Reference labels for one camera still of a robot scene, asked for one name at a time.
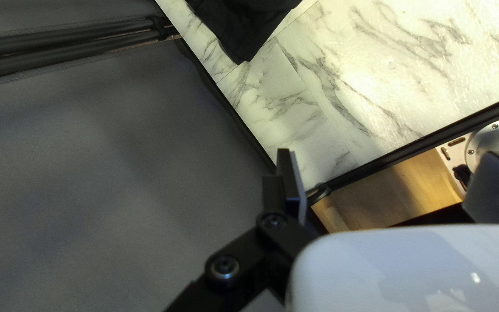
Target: marble tile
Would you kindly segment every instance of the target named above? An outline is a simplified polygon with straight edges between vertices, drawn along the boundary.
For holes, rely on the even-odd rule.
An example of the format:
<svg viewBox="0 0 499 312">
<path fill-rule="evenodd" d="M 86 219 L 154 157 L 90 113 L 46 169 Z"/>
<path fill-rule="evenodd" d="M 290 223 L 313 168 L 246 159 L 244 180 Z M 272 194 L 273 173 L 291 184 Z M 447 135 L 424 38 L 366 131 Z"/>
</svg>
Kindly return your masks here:
<svg viewBox="0 0 499 312">
<path fill-rule="evenodd" d="M 295 151 L 306 189 L 357 166 L 276 39 L 217 85 L 273 160 Z"/>
<path fill-rule="evenodd" d="M 236 64 L 220 47 L 217 37 L 195 16 L 186 1 L 156 0 L 156 2 L 215 82 L 236 68 Z"/>
<path fill-rule="evenodd" d="M 297 7 L 292 9 L 282 22 L 276 27 L 274 32 L 271 34 L 267 41 L 271 40 L 274 36 L 278 35 L 283 29 L 285 29 L 288 25 L 290 25 L 296 18 L 305 13 L 311 6 L 317 3 L 319 0 L 301 0 Z"/>
<path fill-rule="evenodd" d="M 360 165 L 499 101 L 497 0 L 319 0 L 275 38 Z"/>
</svg>

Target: gray cushion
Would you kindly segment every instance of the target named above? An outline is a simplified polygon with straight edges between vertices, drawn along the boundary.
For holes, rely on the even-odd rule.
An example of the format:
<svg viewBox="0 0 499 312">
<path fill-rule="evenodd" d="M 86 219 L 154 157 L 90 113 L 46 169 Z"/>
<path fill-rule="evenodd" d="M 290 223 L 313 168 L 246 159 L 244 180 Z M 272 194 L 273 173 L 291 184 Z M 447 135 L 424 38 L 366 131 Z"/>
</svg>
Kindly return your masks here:
<svg viewBox="0 0 499 312">
<path fill-rule="evenodd" d="M 173 42 L 0 78 L 0 311 L 164 309 L 265 173 Z"/>
</svg>

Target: wooden board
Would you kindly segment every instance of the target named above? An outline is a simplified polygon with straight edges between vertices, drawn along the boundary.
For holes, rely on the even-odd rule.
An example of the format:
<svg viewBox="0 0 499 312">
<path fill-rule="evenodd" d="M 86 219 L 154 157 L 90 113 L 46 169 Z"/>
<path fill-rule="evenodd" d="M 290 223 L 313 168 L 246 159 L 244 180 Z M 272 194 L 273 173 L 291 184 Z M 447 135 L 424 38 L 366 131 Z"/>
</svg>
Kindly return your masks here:
<svg viewBox="0 0 499 312">
<path fill-rule="evenodd" d="M 312 208 L 336 231 L 384 228 L 462 202 L 436 150 L 334 191 Z"/>
</svg>

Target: black fabric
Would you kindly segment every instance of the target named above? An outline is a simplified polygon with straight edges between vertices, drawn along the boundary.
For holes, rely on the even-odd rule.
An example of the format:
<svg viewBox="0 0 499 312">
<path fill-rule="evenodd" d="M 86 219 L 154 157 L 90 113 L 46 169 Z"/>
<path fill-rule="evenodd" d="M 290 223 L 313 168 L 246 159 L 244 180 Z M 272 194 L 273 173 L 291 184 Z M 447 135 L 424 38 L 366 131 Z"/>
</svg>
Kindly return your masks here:
<svg viewBox="0 0 499 312">
<path fill-rule="evenodd" d="M 301 0 L 186 0 L 236 63 L 250 61 Z"/>
</svg>

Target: black rod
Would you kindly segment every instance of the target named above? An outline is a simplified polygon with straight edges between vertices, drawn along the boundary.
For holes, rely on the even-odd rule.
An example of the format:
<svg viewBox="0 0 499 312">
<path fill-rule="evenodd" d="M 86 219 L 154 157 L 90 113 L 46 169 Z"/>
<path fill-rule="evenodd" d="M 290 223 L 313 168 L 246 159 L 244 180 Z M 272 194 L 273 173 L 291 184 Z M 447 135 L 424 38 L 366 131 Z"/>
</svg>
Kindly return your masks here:
<svg viewBox="0 0 499 312">
<path fill-rule="evenodd" d="M 131 46 L 163 37 L 158 30 L 127 34 L 108 39 L 94 40 L 37 52 L 9 55 L 0 57 L 0 76 L 8 75 L 20 70 L 77 60 L 79 58 L 98 55 L 110 50 Z"/>
<path fill-rule="evenodd" d="M 112 22 L 100 25 L 59 29 L 39 33 L 20 34 L 0 38 L 0 55 L 23 52 L 37 48 L 70 44 L 155 27 L 154 18 Z"/>
<path fill-rule="evenodd" d="M 357 169 L 331 179 L 322 185 L 328 186 L 331 190 L 345 187 L 350 183 L 361 180 L 382 169 L 391 167 L 399 162 L 426 152 L 429 149 L 444 144 L 452 139 L 459 138 L 464 134 L 478 130 L 497 120 L 499 120 L 499 102 L 479 110 L 438 131 L 434 131 L 433 133 L 398 148 L 380 158 L 370 161 Z"/>
</svg>

